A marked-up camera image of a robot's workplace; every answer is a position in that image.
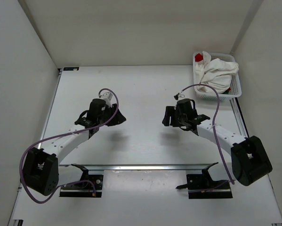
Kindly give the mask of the white t shirt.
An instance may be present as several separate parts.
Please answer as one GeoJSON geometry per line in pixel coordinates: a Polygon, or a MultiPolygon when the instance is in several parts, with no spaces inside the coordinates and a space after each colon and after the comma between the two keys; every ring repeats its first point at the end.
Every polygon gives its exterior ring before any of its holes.
{"type": "Polygon", "coordinates": [[[232,77],[239,71],[236,62],[228,62],[220,58],[212,59],[212,56],[203,51],[202,62],[193,65],[196,88],[199,92],[212,93],[214,88],[217,93],[222,94],[230,88],[232,77]]]}

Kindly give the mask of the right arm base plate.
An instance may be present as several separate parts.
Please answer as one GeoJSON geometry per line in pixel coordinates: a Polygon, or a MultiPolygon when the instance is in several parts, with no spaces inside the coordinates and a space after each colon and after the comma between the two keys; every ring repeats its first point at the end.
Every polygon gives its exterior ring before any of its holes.
{"type": "Polygon", "coordinates": [[[233,197],[229,181],[214,181],[209,169],[218,164],[210,164],[201,170],[201,174],[187,174],[187,183],[178,185],[177,190],[187,189],[188,199],[231,199],[233,197]]]}

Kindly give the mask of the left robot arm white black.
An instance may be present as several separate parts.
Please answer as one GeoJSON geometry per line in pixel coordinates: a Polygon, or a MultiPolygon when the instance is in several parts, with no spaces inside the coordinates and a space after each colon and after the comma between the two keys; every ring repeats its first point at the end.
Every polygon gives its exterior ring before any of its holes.
{"type": "Polygon", "coordinates": [[[62,167],[62,160],[93,137],[101,126],[116,126],[125,121],[117,104],[111,104],[107,99],[93,99],[89,109],[79,115],[66,136],[53,138],[45,148],[33,146],[27,151],[21,164],[21,182],[25,190],[32,189],[48,196],[58,187],[72,183],[85,188],[89,183],[88,170],[76,163],[62,167]]]}

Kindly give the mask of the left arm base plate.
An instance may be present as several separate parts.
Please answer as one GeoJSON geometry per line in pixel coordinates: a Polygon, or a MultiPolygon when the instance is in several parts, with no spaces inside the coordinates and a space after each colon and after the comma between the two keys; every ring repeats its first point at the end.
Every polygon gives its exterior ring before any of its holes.
{"type": "Polygon", "coordinates": [[[104,171],[91,170],[87,166],[71,164],[59,167],[60,197],[102,197],[104,171]]]}

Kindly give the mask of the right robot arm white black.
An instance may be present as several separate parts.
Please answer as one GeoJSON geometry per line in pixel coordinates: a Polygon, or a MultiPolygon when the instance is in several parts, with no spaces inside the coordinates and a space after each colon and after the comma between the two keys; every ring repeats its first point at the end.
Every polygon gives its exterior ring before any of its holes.
{"type": "Polygon", "coordinates": [[[223,166],[229,177],[243,186],[249,186],[269,174],[273,167],[260,138],[237,135],[217,124],[216,116],[217,113],[212,118],[198,114],[195,101],[185,98],[178,100],[175,106],[165,108],[162,124],[209,140],[217,145],[221,156],[226,151],[231,163],[223,162],[223,166]]]}

